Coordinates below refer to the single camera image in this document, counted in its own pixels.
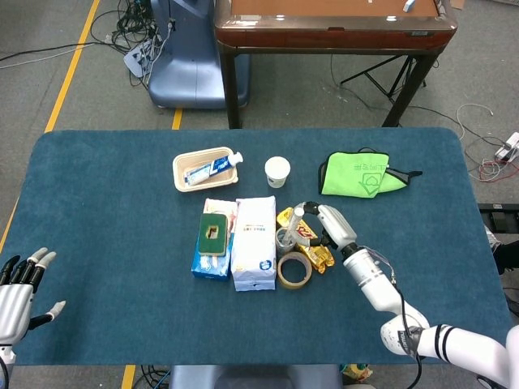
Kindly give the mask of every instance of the blue table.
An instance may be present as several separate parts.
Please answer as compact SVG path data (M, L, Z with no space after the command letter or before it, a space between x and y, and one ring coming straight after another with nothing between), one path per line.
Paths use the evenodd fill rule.
M175 190L179 153L229 146L245 159L239 182ZM318 195L317 169L337 150L372 147L411 186L375 199ZM264 162L285 156L282 189ZM503 342L507 306L466 174L460 144L441 128L357 130L63 131L34 147L0 260L42 245L58 252L33 313L66 299L55 322L15 347L19 363L409 363L380 340L375 312L338 263L297 291L236 293L196 279L191 259L204 200L275 195L277 210L314 200L339 209L358 241L384 253L410 304Z

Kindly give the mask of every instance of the white bag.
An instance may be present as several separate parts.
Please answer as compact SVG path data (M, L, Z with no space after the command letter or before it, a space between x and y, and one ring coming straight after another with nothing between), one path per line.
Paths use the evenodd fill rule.
M276 198L236 199L238 218L230 256L237 292L276 288Z

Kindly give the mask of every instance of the green towel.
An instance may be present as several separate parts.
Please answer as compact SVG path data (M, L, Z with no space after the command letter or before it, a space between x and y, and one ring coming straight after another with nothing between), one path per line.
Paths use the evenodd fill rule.
M334 152L320 166L319 192L322 195L372 199L378 193L404 188L410 184L412 177L422 174L391 169L388 162L388 154L372 149Z

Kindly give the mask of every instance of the gray floor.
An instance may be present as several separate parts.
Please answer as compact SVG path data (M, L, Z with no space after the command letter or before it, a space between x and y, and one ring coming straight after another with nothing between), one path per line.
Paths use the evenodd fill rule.
M102 1L97 14L114 9L116 0ZM0 56L26 49L76 42L91 6L80 0L3 0L0 2ZM427 78L413 104L437 109L454 117L464 103L488 105L494 116L478 108L465 108L463 122L481 135L506 139L519 128L519 7L490 0L468 0L457 11L459 30L444 54L440 66ZM114 19L102 19L96 33L114 30ZM6 227L24 179L32 146L42 134L62 85L71 55L49 61L0 70L0 232ZM2 66L29 55L2 62ZM337 79L377 62L378 58L334 57ZM398 64L377 71L380 80L390 80ZM389 107L365 78L349 88L370 106L367 109L352 92L334 87L329 56L256 56L253 58L252 96L243 110L247 128L359 127L379 126ZM291 96L300 97L294 105ZM66 96L55 130L156 129L170 128L173 111L153 106L143 88L128 83L122 57L105 47L84 50ZM460 132L447 119L419 109L409 109L403 126L446 126ZM223 111L187 110L182 130L226 126ZM463 144L475 139L467 134ZM494 149L478 143L470 149L481 160ZM517 203L519 175L494 184L474 183L479 202ZM507 285L519 286L516 274L507 274ZM19 367L13 388L117 388L123 366L104 367ZM375 366L371 380L378 388L405 387L415 367ZM427 365L421 388L476 388L471 374L446 365Z

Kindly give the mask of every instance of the gold wrapper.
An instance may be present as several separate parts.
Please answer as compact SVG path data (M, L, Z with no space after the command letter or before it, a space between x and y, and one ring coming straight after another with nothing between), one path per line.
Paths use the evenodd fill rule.
M288 228L290 223L290 217L292 216L292 207L286 208L277 215L277 223L284 228ZM308 224L304 220L301 220L298 224L298 233L302 237L312 239L317 237L315 233L308 227ZM300 244L296 244L298 251L301 251L310 260L312 267L317 270L320 274L323 274L326 267L331 267L335 264L335 259L328 247L317 246L317 247L306 247Z

